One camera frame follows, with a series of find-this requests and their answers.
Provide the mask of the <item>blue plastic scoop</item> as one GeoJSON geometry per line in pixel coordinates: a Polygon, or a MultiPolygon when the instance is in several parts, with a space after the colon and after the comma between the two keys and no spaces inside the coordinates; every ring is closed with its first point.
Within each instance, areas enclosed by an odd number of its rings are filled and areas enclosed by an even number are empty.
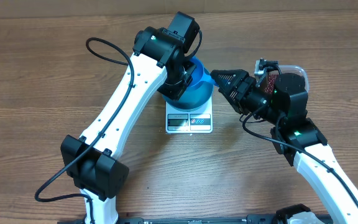
{"type": "Polygon", "coordinates": [[[204,78],[204,81],[207,82],[207,83],[210,83],[211,85],[214,85],[214,86],[218,86],[218,84],[216,83],[216,81],[212,78],[211,75],[208,75],[208,74],[205,74],[203,76],[204,78]]]}

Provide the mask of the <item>red beans in container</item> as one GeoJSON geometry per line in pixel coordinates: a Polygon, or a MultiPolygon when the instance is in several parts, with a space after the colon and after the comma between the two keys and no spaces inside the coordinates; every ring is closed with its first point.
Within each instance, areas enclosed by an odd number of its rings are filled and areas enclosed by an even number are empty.
{"type": "Polygon", "coordinates": [[[272,94],[274,91],[274,84],[279,74],[270,74],[268,76],[267,85],[265,87],[265,92],[268,94],[272,94]]]}

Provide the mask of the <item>clear plastic container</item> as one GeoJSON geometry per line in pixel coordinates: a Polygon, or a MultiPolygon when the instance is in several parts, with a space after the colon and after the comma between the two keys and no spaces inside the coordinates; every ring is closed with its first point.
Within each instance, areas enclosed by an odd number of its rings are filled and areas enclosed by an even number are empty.
{"type": "MultiPolygon", "coordinates": [[[[282,73],[294,73],[295,75],[302,77],[304,79],[304,83],[305,83],[305,90],[307,92],[309,92],[310,84],[309,84],[309,80],[308,80],[308,75],[303,68],[301,68],[297,65],[279,65],[279,67],[280,67],[282,73]]],[[[268,75],[270,75],[270,74],[278,74],[278,72],[272,71],[268,75]]],[[[261,88],[263,91],[265,91],[266,85],[267,85],[267,80],[264,81],[259,88],[261,88]]]]}

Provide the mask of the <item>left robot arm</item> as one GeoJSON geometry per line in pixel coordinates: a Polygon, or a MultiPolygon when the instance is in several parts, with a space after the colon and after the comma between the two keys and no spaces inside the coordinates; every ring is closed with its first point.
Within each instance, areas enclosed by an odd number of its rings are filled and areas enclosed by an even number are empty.
{"type": "Polygon", "coordinates": [[[116,195],[129,174],[118,161],[127,137],[155,92],[177,101],[192,81],[196,66],[189,49],[201,37],[195,19],[175,14],[167,28],[147,27],[135,37],[126,74],[98,117],[79,138],[67,135],[60,150],[65,172],[83,197],[80,223],[116,223],[116,195]]]}

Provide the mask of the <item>teal blue bowl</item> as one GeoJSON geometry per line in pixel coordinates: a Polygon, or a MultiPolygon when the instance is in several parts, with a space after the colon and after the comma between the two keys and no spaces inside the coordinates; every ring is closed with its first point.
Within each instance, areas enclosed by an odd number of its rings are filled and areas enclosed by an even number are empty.
{"type": "Polygon", "coordinates": [[[179,100],[171,100],[166,96],[163,96],[163,99],[169,105],[182,111],[195,110],[199,108],[209,100],[213,93],[214,85],[205,82],[203,78],[205,74],[210,75],[208,70],[198,58],[193,57],[190,61],[196,64],[196,68],[192,74],[193,81],[185,90],[184,94],[179,100]]]}

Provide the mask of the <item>white digital kitchen scale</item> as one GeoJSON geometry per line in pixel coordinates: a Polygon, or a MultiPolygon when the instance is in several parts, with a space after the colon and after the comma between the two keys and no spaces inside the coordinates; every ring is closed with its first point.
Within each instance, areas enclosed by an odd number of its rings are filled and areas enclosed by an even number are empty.
{"type": "Polygon", "coordinates": [[[184,110],[166,103],[165,130],[168,134],[209,134],[213,131],[212,96],[200,107],[184,110]]]}

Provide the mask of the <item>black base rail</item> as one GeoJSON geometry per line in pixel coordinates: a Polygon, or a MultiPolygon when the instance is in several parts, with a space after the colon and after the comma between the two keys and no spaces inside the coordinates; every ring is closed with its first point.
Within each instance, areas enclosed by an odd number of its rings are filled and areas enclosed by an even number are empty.
{"type": "Polygon", "coordinates": [[[220,218],[163,218],[144,219],[118,218],[119,224],[271,224],[271,223],[328,223],[333,224],[330,215],[315,215],[303,204],[292,205],[278,210],[275,214],[250,214],[246,217],[220,218]]]}

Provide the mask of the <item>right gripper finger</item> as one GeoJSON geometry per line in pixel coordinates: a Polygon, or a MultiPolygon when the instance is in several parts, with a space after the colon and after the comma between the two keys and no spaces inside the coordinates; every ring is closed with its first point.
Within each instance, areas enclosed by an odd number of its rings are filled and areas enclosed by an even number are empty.
{"type": "Polygon", "coordinates": [[[216,86],[218,87],[218,91],[220,93],[230,93],[232,90],[231,80],[232,75],[224,75],[224,74],[211,74],[211,78],[214,80],[216,86]]]}
{"type": "Polygon", "coordinates": [[[243,69],[234,69],[234,70],[213,70],[210,75],[213,80],[230,80],[232,77],[240,75],[243,72],[243,69]]]}

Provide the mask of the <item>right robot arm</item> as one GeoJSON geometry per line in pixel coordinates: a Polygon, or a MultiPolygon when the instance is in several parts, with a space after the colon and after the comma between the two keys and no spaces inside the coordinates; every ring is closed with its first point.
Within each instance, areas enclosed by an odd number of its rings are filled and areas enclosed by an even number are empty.
{"type": "Polygon", "coordinates": [[[358,223],[358,189],[339,165],[328,140],[307,117],[306,80],[279,73],[270,92],[245,70],[213,70],[219,92],[241,115],[248,134],[273,143],[303,176],[334,223],[358,223]]]}

